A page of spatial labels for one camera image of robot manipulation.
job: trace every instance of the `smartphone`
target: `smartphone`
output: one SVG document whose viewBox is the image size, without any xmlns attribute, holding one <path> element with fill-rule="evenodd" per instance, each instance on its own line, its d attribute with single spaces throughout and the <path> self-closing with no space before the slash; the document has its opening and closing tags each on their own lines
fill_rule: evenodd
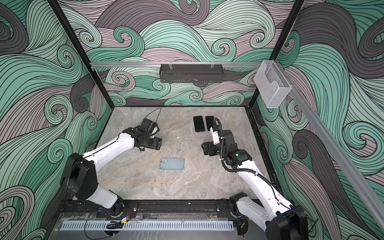
<svg viewBox="0 0 384 240">
<path fill-rule="evenodd" d="M 203 116 L 194 116 L 193 117 L 193 123 L 195 124 L 195 131 L 196 132 L 204 132 L 204 121 Z"/>
<path fill-rule="evenodd" d="M 210 131 L 211 127 L 214 126 L 214 117 L 213 116 L 205 116 L 205 123 L 207 124 L 207 131 Z"/>
</svg>

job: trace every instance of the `robotic arm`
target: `robotic arm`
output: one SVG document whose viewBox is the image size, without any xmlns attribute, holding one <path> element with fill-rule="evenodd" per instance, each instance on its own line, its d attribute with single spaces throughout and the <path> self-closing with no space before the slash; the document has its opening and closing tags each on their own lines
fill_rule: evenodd
<svg viewBox="0 0 384 240">
<path fill-rule="evenodd" d="M 237 148 L 232 132 L 223 130 L 217 118 L 210 132 L 213 141 L 202 144 L 204 155 L 219 155 L 223 167 L 229 172 L 237 172 L 263 205 L 258 205 L 241 192 L 230 198 L 232 214 L 235 217 L 246 215 L 252 219 L 265 231 L 269 240 L 307 240 L 308 222 L 303 208 L 294 207 L 272 186 L 247 151 Z"/>
<path fill-rule="evenodd" d="M 74 153 L 67 159 L 61 185 L 79 200 L 89 200 L 106 209 L 111 216 L 119 216 L 124 204 L 122 198 L 103 188 L 97 181 L 96 172 L 107 162 L 124 151 L 138 147 L 160 150 L 162 139 L 154 137 L 159 126 L 147 118 L 136 127 L 122 131 L 117 138 L 83 155 Z"/>
</svg>

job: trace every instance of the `patterned wallpaper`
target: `patterned wallpaper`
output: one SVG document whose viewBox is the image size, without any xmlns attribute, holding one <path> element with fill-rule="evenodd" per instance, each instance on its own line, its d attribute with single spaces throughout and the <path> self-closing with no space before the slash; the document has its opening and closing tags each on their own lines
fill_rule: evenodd
<svg viewBox="0 0 384 240">
<path fill-rule="evenodd" d="M 48 2 L 0 1 L 1 239 L 44 237 L 67 157 L 110 112 Z"/>
<path fill-rule="evenodd" d="M 60 0 L 91 61 L 269 59 L 294 0 Z M 308 4 L 321 2 L 311 0 Z M 257 69 L 229 68 L 223 83 L 161 83 L 159 68 L 99 68 L 113 102 L 248 105 Z"/>
<path fill-rule="evenodd" d="M 299 13 L 278 62 L 384 200 L 384 1 L 326 0 Z M 257 123 L 285 196 L 312 220 L 310 239 L 384 239 L 290 95 L 257 99 Z"/>
</svg>

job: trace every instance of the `black smartphone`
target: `black smartphone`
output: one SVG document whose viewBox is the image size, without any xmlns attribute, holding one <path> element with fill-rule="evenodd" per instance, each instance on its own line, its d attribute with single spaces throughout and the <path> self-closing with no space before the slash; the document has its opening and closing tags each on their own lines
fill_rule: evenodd
<svg viewBox="0 0 384 240">
<path fill-rule="evenodd" d="M 193 123 L 195 124 L 195 131 L 196 132 L 204 132 L 204 121 L 203 116 L 194 116 L 193 117 Z"/>
<path fill-rule="evenodd" d="M 214 117 L 213 116 L 205 116 L 205 123 L 207 124 L 207 131 L 210 131 L 211 127 L 214 126 Z"/>
</svg>

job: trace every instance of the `wave pattern wallpaper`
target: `wave pattern wallpaper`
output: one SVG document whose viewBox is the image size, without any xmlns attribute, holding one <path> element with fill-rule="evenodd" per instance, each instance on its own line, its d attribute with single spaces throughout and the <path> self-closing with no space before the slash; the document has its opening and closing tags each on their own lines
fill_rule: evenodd
<svg viewBox="0 0 384 240">
<path fill-rule="evenodd" d="M 110 111 L 48 2 L 0 1 L 1 239 L 44 237 L 67 157 Z"/>
<path fill-rule="evenodd" d="M 294 0 L 59 0 L 91 61 L 269 59 Z M 311 0 L 307 5 L 321 2 Z M 161 83 L 159 68 L 99 68 L 117 106 L 248 105 L 257 69 Z"/>
<path fill-rule="evenodd" d="M 305 6 L 278 62 L 384 200 L 384 1 Z M 290 95 L 257 99 L 256 119 L 282 191 L 309 213 L 310 239 L 384 239 Z"/>
</svg>

